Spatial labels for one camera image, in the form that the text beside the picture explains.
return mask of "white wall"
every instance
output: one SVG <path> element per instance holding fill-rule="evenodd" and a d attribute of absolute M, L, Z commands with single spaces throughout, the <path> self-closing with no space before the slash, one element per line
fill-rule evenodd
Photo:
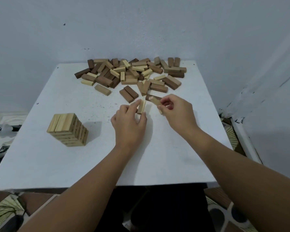
<path fill-rule="evenodd" d="M 290 79 L 243 125 L 263 164 L 290 178 Z"/>
<path fill-rule="evenodd" d="M 288 32 L 290 0 L 0 0 L 0 111 L 29 110 L 59 62 L 157 55 L 197 60 L 223 109 Z"/>

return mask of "right hand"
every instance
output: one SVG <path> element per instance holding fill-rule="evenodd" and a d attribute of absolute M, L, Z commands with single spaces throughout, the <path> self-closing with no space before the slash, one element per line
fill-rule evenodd
<path fill-rule="evenodd" d="M 158 109 L 180 136 L 184 137 L 191 129 L 199 129 L 191 103 L 174 94 L 163 97 L 160 102 L 162 105 L 158 105 Z"/>

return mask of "jenga tower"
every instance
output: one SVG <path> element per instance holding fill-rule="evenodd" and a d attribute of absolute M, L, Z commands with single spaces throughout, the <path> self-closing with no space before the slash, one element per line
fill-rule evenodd
<path fill-rule="evenodd" d="M 88 130 L 74 113 L 55 114 L 47 132 L 67 147 L 85 146 Z"/>

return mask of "forearm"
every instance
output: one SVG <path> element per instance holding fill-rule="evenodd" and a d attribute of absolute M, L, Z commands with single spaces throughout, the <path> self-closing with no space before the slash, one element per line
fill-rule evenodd
<path fill-rule="evenodd" d="M 129 149 L 115 147 L 19 231 L 94 231 L 132 154 Z"/>
<path fill-rule="evenodd" d="M 259 231 L 287 230 L 289 178 L 237 154 L 201 130 L 190 131 L 184 138 Z"/>

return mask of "white table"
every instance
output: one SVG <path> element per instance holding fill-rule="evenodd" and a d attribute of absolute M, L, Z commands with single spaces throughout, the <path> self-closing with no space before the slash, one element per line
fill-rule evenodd
<path fill-rule="evenodd" d="M 193 104 L 197 123 L 231 148 L 217 111 L 195 61 L 187 67 L 182 85 L 174 93 Z M 59 64 L 31 109 L 13 145 L 0 164 L 0 190 L 70 187 L 113 148 L 115 132 L 110 118 L 121 104 L 119 84 L 108 97 L 74 73 L 87 63 Z M 136 85 L 131 86 L 139 92 Z M 163 97 L 166 94 L 150 91 Z M 169 126 L 151 102 L 146 102 L 147 128 L 143 143 L 127 164 L 117 185 L 157 185 L 215 181 L 193 149 Z M 76 113 L 89 130 L 85 147 L 66 147 L 46 132 L 55 113 Z"/>

